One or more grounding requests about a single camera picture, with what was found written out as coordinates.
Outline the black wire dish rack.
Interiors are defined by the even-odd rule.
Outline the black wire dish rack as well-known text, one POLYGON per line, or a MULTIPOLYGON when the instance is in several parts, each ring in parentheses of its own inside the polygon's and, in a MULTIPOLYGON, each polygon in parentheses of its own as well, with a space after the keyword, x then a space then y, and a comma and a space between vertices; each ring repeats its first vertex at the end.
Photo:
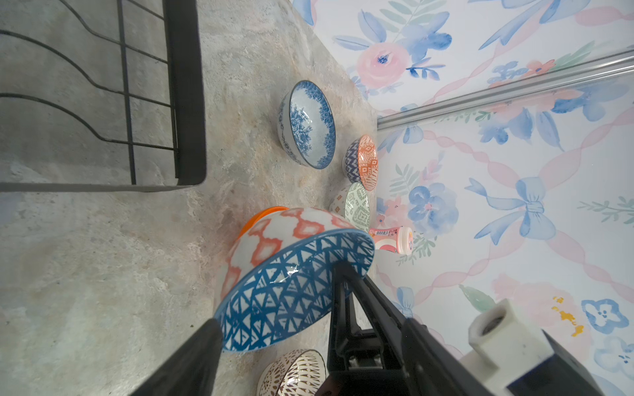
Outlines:
POLYGON ((195 2, 2 2, 2 191, 199 185, 205 121, 195 2))

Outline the blue triangle pattern bowl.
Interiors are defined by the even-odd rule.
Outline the blue triangle pattern bowl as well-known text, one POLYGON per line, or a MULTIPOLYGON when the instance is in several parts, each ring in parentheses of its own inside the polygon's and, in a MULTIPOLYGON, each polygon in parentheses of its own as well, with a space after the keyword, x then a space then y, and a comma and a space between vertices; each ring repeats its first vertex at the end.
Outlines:
POLYGON ((223 350, 257 351, 306 330, 332 310, 334 265, 364 277, 374 256, 370 234, 326 210, 265 216, 226 257, 214 313, 223 350))

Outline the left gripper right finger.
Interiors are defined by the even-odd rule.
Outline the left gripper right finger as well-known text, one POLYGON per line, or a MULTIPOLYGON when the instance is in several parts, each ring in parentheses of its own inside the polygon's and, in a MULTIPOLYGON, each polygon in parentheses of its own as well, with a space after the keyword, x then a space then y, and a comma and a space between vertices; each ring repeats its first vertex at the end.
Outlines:
POLYGON ((487 395, 428 330, 406 318, 369 277, 335 264, 328 395, 487 395))

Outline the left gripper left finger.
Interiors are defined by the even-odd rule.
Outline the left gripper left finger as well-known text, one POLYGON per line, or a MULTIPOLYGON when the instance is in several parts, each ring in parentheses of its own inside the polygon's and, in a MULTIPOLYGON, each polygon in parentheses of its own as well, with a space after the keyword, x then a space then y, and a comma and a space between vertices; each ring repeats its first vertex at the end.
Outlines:
POLYGON ((221 325, 210 318, 131 395, 212 395, 222 345, 221 325))

